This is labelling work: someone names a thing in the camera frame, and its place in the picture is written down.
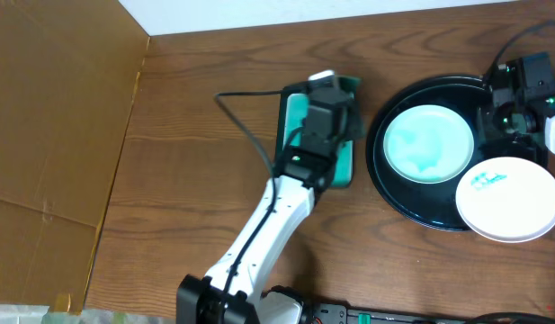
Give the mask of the white plate with green stain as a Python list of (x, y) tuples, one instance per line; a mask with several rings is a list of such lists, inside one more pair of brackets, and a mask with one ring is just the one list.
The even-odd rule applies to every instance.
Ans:
[(487, 239), (522, 243), (555, 226), (555, 178), (517, 157), (495, 157), (473, 166), (458, 183), (455, 202), (469, 228)]

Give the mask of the mint green plate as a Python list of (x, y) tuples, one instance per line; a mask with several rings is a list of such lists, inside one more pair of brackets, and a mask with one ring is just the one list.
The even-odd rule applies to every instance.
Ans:
[(468, 122), (450, 108), (418, 105), (389, 124), (382, 149), (392, 169), (409, 181), (433, 185), (457, 176), (475, 148)]

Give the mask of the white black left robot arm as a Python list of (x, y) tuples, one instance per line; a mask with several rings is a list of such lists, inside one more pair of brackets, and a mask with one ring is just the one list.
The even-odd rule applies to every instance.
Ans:
[(283, 288), (264, 291), (269, 274), (299, 225), (329, 188), (354, 175), (354, 143), (363, 136), (356, 102), (360, 81), (306, 81), (281, 97), (275, 157), (224, 103), (214, 100), (252, 141), (269, 172), (263, 196), (245, 227), (206, 275), (188, 274), (176, 292), (178, 323), (307, 323), (306, 301)]

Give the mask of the green yellow scrub sponge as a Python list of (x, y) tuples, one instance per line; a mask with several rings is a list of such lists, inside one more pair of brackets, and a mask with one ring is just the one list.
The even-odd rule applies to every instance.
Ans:
[(361, 79), (355, 76), (341, 76), (334, 70), (328, 69), (309, 76), (309, 88), (334, 88), (348, 93), (354, 97)]

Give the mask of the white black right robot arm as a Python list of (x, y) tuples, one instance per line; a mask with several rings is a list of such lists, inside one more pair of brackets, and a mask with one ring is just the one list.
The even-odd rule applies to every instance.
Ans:
[(555, 74), (547, 60), (494, 64), (483, 76), (491, 103), (478, 108), (479, 140), (491, 153), (535, 160), (555, 155)]

